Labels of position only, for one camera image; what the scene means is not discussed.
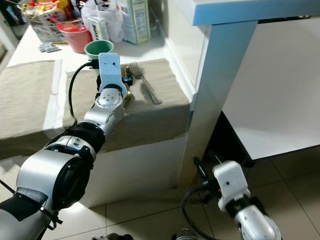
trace metal fork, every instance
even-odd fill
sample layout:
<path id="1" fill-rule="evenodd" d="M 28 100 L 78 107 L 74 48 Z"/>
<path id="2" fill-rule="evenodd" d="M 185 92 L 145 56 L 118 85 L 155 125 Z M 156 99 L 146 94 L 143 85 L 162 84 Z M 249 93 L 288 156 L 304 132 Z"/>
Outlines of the metal fork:
<path id="1" fill-rule="evenodd" d="M 133 61 L 132 63 L 129 64 L 129 67 L 130 67 L 130 70 L 132 71 L 133 76 L 135 78 L 141 79 L 143 81 L 144 85 L 146 86 L 146 88 L 152 98 L 153 103 L 154 104 L 161 104 L 162 100 L 158 97 L 158 95 L 156 94 L 155 90 L 152 88 L 150 83 L 145 79 L 145 76 L 141 72 L 141 69 L 139 68 L 137 62 Z"/>

